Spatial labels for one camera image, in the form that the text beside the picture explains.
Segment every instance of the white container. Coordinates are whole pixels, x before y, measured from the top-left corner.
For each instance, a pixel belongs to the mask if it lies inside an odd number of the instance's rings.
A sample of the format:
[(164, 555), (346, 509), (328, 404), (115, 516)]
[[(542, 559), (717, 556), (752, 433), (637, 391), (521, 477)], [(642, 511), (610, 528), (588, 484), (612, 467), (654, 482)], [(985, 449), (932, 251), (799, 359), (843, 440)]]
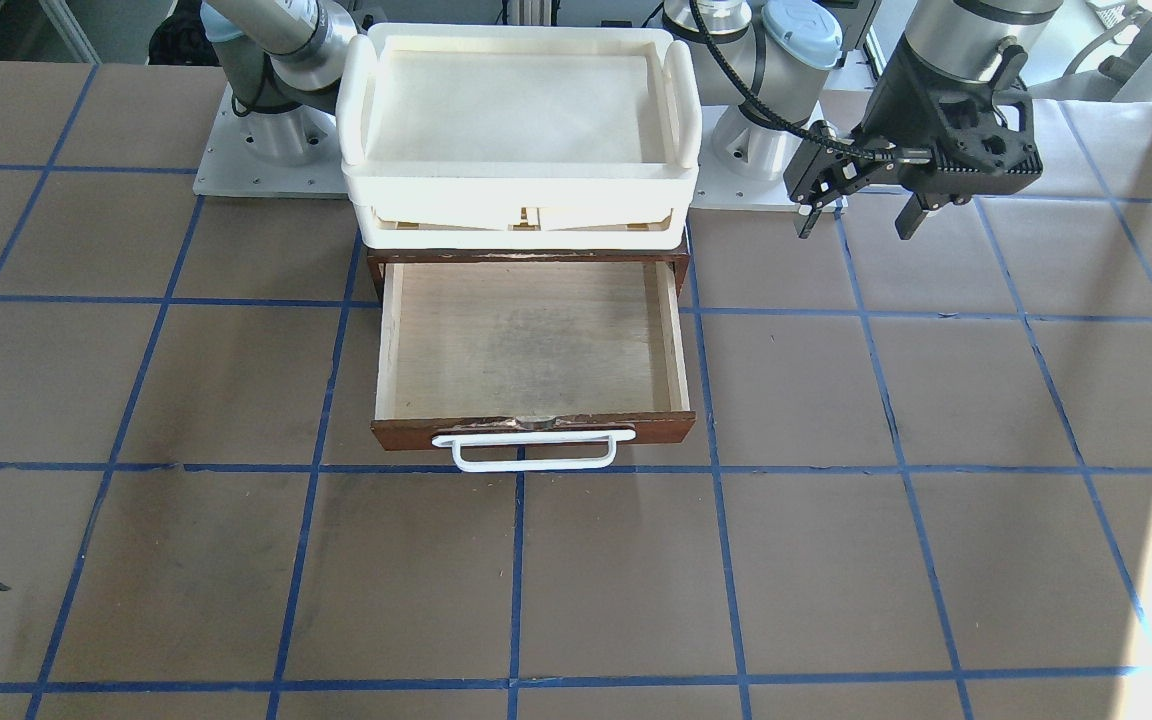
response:
[(700, 130), (690, 53), (659, 29), (382, 23), (338, 100), (378, 249), (673, 249)]

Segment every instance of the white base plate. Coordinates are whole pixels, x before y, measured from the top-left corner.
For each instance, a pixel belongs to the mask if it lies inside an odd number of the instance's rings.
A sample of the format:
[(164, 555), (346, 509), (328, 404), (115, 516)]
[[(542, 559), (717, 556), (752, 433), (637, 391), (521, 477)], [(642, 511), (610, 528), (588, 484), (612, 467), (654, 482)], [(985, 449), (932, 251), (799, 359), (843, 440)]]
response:
[(340, 172), (340, 145), (333, 118), (317, 115), (324, 130), (317, 158), (308, 165), (287, 167), (260, 159), (247, 145), (247, 129), (229, 106), (229, 88), (215, 111), (207, 149), (194, 179), (196, 195), (222, 197), (347, 197), (344, 173)]
[[(700, 176), (696, 179), (692, 209), (700, 210), (774, 210), (781, 213), (797, 213), (799, 204), (790, 200), (781, 179), (759, 182), (743, 179), (723, 167), (714, 156), (712, 142), (714, 126), (727, 109), (723, 105), (700, 108), (703, 119), (700, 135)], [(812, 113), (812, 122), (823, 118), (820, 105)]]

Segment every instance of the white handle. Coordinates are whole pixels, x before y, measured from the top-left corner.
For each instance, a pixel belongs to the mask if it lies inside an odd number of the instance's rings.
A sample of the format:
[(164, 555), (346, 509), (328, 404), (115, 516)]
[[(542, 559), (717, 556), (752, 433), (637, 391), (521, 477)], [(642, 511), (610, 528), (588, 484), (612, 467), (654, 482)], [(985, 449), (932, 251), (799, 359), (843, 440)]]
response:
[[(521, 473), (524, 470), (591, 470), (607, 468), (616, 458), (616, 442), (631, 441), (637, 435), (631, 429), (562, 430), (539, 433), (487, 433), (477, 435), (439, 435), (434, 447), (452, 447), (452, 460), (467, 473)], [(598, 457), (568, 457), (553, 460), (465, 460), (462, 448), (502, 445), (563, 445), (568, 442), (606, 442), (607, 454)]]
[(350, 165), (366, 159), (364, 135), (366, 119), (362, 116), (367, 91), (376, 83), (376, 45), (365, 35), (349, 41), (344, 59), (344, 74), (340, 77), (338, 96), (338, 137), (340, 159)]
[(679, 164), (690, 170), (700, 159), (702, 119), (696, 70), (691, 68), (691, 51), (685, 41), (672, 41), (664, 53), (664, 77), (673, 85), (673, 105), (679, 123)]

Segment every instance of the open drawer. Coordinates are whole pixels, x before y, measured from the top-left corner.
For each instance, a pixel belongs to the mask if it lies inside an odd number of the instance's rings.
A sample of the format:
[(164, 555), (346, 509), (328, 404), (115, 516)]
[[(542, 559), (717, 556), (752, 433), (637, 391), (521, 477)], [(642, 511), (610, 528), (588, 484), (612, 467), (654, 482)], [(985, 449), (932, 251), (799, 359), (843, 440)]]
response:
[[(681, 442), (687, 396), (668, 263), (396, 263), (385, 272), (376, 419), (386, 450), (449, 447), (467, 471), (602, 468)], [(465, 447), (596, 445), (576, 460)]]

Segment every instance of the tiled surface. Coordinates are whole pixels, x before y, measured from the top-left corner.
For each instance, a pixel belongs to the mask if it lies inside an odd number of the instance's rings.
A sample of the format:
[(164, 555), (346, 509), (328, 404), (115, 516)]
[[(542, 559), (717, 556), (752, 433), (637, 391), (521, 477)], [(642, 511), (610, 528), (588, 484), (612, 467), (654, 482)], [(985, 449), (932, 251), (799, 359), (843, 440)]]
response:
[(1152, 109), (909, 242), (696, 215), (685, 442), (468, 477), (370, 432), (349, 206), (198, 204), (219, 73), (86, 77), (0, 65), (0, 717), (1152, 720)]

